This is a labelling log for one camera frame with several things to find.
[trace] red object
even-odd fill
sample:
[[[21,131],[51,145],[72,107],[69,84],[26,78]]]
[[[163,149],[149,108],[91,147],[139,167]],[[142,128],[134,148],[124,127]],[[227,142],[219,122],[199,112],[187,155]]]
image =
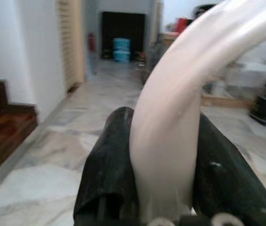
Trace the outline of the red object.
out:
[[[95,52],[95,35],[93,33],[88,34],[87,42],[89,50]]]
[[[188,26],[188,20],[186,18],[179,18],[176,24],[175,32],[182,33]]]

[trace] curved tube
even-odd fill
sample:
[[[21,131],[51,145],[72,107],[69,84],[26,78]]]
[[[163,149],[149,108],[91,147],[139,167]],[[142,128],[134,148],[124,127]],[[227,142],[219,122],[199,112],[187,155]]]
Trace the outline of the curved tube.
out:
[[[226,0],[193,22],[155,67],[130,133],[143,221],[189,213],[201,84],[265,39],[266,0]]]

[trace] wooden staircase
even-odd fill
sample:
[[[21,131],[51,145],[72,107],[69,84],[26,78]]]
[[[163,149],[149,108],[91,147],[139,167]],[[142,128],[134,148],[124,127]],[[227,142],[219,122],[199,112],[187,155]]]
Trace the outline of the wooden staircase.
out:
[[[5,83],[0,81],[0,165],[36,126],[34,106],[8,104]]]

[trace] stacked blue bucket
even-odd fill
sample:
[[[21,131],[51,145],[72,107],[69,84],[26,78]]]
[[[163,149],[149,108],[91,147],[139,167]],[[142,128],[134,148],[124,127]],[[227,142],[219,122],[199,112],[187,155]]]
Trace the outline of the stacked blue bucket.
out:
[[[130,39],[115,38],[114,40],[114,60],[121,63],[130,62]]]

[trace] marble floor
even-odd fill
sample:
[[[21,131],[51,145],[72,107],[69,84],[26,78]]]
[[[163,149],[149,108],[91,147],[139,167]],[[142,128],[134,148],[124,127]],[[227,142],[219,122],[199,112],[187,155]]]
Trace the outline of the marble floor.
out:
[[[0,226],[71,226],[84,162],[108,115],[134,108],[141,92],[134,65],[100,62],[97,75],[58,115],[0,185]],[[202,107],[241,151],[266,187],[266,127],[243,109]]]

